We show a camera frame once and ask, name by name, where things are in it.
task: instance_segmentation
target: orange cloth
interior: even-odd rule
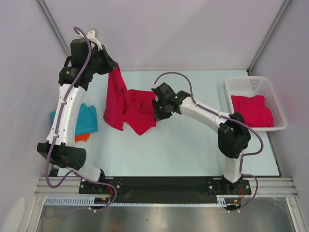
[[[79,136],[76,136],[75,137],[75,141],[87,141],[89,139],[89,136],[90,136],[90,133],[88,134],[82,134],[82,135],[79,135]]]

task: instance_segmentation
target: reflective metal floor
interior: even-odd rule
[[[47,216],[72,209],[45,206]],[[255,199],[241,213],[223,208],[120,207],[80,210],[61,218],[41,217],[37,232],[294,232],[285,198]]]

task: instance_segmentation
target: folded blue cloth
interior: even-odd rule
[[[56,112],[51,112],[52,121],[55,119]],[[75,136],[98,131],[98,118],[96,108],[92,105],[87,107],[81,104],[75,128]]]

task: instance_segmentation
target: plastic basket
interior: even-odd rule
[[[281,105],[279,104],[275,90],[266,77],[261,76],[237,76],[229,77],[225,80],[225,87],[232,113],[234,107],[232,103],[232,95],[253,97],[255,95],[263,95],[265,97],[265,106],[271,110],[274,118],[275,127],[256,127],[256,131],[277,131],[286,128],[286,119],[283,114]]]

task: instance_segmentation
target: white wall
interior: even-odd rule
[[[34,0],[0,1],[0,227],[14,202],[26,211],[44,159],[64,55]]]
[[[271,134],[285,176],[292,176],[309,218],[309,1],[295,0],[279,25],[255,75],[268,77],[288,119]]]
[[[96,28],[122,70],[248,69],[283,0],[46,0],[69,44]]]

